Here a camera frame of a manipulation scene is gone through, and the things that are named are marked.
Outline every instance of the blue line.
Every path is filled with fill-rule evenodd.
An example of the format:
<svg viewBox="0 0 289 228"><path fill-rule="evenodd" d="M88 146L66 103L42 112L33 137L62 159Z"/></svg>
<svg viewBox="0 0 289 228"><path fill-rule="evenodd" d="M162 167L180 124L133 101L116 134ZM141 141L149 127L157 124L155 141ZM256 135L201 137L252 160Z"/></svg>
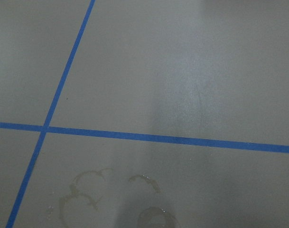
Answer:
<svg viewBox="0 0 289 228"><path fill-rule="evenodd" d="M2 123L2 122L0 122L0 128L33 131L33 132L40 132L42 130L42 126L38 126L38 125L18 124L18 123L13 124L13 123Z"/></svg>
<svg viewBox="0 0 289 228"><path fill-rule="evenodd" d="M138 134L138 133L108 132L108 131L84 130L75 128L63 128L63 127L49 127L47 132L114 138L114 139L139 140L148 142L160 142L160 143L163 142L163 143L175 143L184 145L229 148L238 150L289 153L289 146L251 143L251 142L233 142L233 141L222 141L212 139L197 139L197 138L185 138L185 137L174 137L174 136L163 136L152 134Z"/></svg>
<svg viewBox="0 0 289 228"><path fill-rule="evenodd" d="M68 75L68 72L69 72L69 69L72 65L72 62L74 60L74 57L75 57L75 54L77 52L77 49L78 49L78 46L79 46L79 43L80 43L80 40L82 38L82 35L83 35L83 32L84 32L84 29L85 29L85 26L87 24L87 21L89 19L89 16L91 14L91 11L93 9L93 5L95 3L95 0L91 0L90 1L90 4L87 8L87 11L86 11L86 14L84 16L84 19L83 19L83 22L81 24L81 27L80 27L80 30L78 32L78 35L77 35L77 38L75 40L75 43L74 43L74 46L72 48L72 51L69 55L69 58L68 58L68 61L66 63L66 66L64 68L64 71L63 71L63 74L62 74L62 77L60 79L60 82L58 84L58 87L57 87L57 90L55 92L55 95L54 95L54 98L53 98L53 101L51 103L51 106L49 108L49 111L47 113L47 116L46 116L46 119L45 119L45 122L44 122L44 125L41 129L41 133L40 133L40 136L39 136L39 139L38 139L38 142L36 144L36 147L35 147L35 150L31 156L31 160L29 162L29 165L28 165L28 168L26 170L26 173L24 175L24 178L23 178L23 181L21 183L21 186L20 186L20 189L19 189L19 192L18 192L18 195L16 197L16 200L15 200L15 203L14 203L14 206L11 210L11 213L10 213L10 216L9 216L9 219L8 219L8 222L7 222L7 225L6 225L6 228L12 228L13 225L14 225L14 222L16 220L16 217L17 217L17 214L18 214L18 211L19 211L19 208L20 208L20 205L21 205L21 202L23 200L23 196L25 194L25 190L27 188L27 185L28 185L28 182L29 182L29 179L30 179L30 176L32 174L32 171L34 169L34 166L35 166L35 163L36 163L36 160L37 160L37 157L40 153L40 150L41 150L41 147L43 145L43 142L44 142L44 139L45 139L45 136L46 136L46 133L47 133L47 129L48 129L48 126L51 122L51 119L53 117L53 114L55 112L55 109L56 109L56 105L58 103L58 100L59 100L59 97L61 95L61 92L62 92L62 89L63 89L63 86L64 86L64 83L66 81L66 78L67 78L67 75Z"/></svg>

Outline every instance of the horizontal blue line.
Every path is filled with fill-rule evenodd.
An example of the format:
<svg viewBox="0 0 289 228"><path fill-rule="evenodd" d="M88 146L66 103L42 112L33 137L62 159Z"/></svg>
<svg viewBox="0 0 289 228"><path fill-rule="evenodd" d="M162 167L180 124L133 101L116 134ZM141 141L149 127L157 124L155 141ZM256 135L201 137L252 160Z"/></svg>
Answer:
<svg viewBox="0 0 289 228"><path fill-rule="evenodd" d="M63 127L49 127L47 132L114 138L114 139L128 139L128 140L139 140L139 141L160 142L160 143L163 142L163 143L175 143L184 145L229 148L229 149L249 150L249 151L289 153L289 146L251 143L251 142L232 142L232 141L222 141L212 139L197 139L197 138L185 138L185 137L164 136L164 135L138 134L138 133L108 132L108 131L85 130L75 128L63 128Z"/></svg>
<svg viewBox="0 0 289 228"><path fill-rule="evenodd" d="M13 123L2 123L2 122L0 122L0 128L33 131L33 132L40 132L42 130L42 126L38 126L38 125L18 124L18 123L13 124Z"/></svg>

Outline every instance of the blue tape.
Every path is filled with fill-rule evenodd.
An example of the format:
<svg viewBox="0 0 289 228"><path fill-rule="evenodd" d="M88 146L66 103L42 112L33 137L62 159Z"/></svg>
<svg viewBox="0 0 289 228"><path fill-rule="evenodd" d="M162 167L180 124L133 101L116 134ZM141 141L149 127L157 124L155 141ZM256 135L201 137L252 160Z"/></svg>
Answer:
<svg viewBox="0 0 289 228"><path fill-rule="evenodd" d="M74 57L75 57L75 54L77 52L77 49L78 49L78 46L79 46L79 43L80 43L80 40L82 38L82 35L83 35L83 32L84 32L84 29L85 29L85 26L87 24L87 21L89 19L89 16L91 14L91 11L93 9L93 5L95 3L95 0L91 0L90 1L90 4L87 8L87 11L86 11L86 14L84 16L84 19L83 19L83 22L81 24L81 27L79 29L79 32L78 32L78 35L77 35L77 38L75 40L75 43L74 43L74 46L72 48L72 51L69 55L69 58L68 58L68 61L66 63L66 66L64 68L64 71L63 71L63 74L61 76L61 79L60 79L60 82L58 84L58 87L57 87L57 90L55 92L55 95L54 95L54 98L53 98L53 101L51 103L51 106L48 110L48 113L47 113L47 116L46 116L46 119L45 119L45 122L44 122L44 125L41 129L41 134L39 136L39 139L38 139L38 142L36 144L36 147L35 147L35 150L31 156L31 159L30 159L30 162L29 162L29 165L28 165L28 168L26 170L26 173L24 175L24 178L23 178L23 181L21 183L21 186L20 186L20 189L19 189L19 192L18 192L18 195L16 197L16 200L15 200L15 203L14 203L14 206L11 210L11 213L10 213L10 216L9 216L9 219L8 219L8 222L7 222L7 225L6 225L6 228L12 228L13 227L13 224L16 220L16 217L17 217L17 214L18 214L18 211L19 211L19 208L20 208L20 205L21 205L21 202L23 200L23 196L25 194L25 190L27 188L27 185L28 185L28 182L29 182L29 179L30 179L30 176L32 174L32 171L34 169L34 166L35 166L35 163L36 163L36 160L37 160L37 157L40 153L40 150L41 150L41 147L43 145L43 142L44 142L44 139L45 139L45 136L46 136L46 133L47 133L47 129L48 129L48 126L51 122L51 119L53 117L53 114L55 112L55 109L56 109L56 105L58 103L58 100L59 100L59 97L61 95L61 92L62 92L62 89L63 89L63 86L64 86L64 83L66 81L66 78L67 78L67 75L69 73L69 70L70 70L70 67L72 65L72 62L74 60Z"/></svg>
<svg viewBox="0 0 289 228"><path fill-rule="evenodd" d="M113 139L139 140L158 143L163 142L163 143L175 143L184 145L218 147L218 148L249 150L249 151L289 153L289 146L262 144L262 143L232 142L232 141L222 141L212 139L197 139L197 138L185 138L185 137L174 137L174 136L163 136L152 134L138 134L138 133L108 132L108 131L84 130L75 128L62 128L62 127L49 127L47 132L113 138Z"/></svg>
<svg viewBox="0 0 289 228"><path fill-rule="evenodd" d="M42 130L42 126L38 126L38 125L18 124L18 123L13 124L13 123L2 123L2 122L0 122L0 128L33 131L33 132L40 132Z"/></svg>

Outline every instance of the concrete floor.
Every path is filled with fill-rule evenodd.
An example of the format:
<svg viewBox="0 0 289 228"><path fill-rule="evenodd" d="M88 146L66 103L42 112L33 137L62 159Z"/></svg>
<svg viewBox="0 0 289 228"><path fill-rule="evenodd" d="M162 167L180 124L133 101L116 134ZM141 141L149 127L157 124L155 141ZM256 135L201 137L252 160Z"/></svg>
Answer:
<svg viewBox="0 0 289 228"><path fill-rule="evenodd" d="M289 228L289 0L89 3L0 1L0 228Z"/></svg>

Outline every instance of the floor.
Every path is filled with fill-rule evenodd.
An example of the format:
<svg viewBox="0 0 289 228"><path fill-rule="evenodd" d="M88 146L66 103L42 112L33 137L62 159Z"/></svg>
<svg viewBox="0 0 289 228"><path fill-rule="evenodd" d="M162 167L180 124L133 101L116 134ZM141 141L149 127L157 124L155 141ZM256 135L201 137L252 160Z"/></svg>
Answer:
<svg viewBox="0 0 289 228"><path fill-rule="evenodd" d="M0 228L289 228L289 0L0 1Z"/></svg>

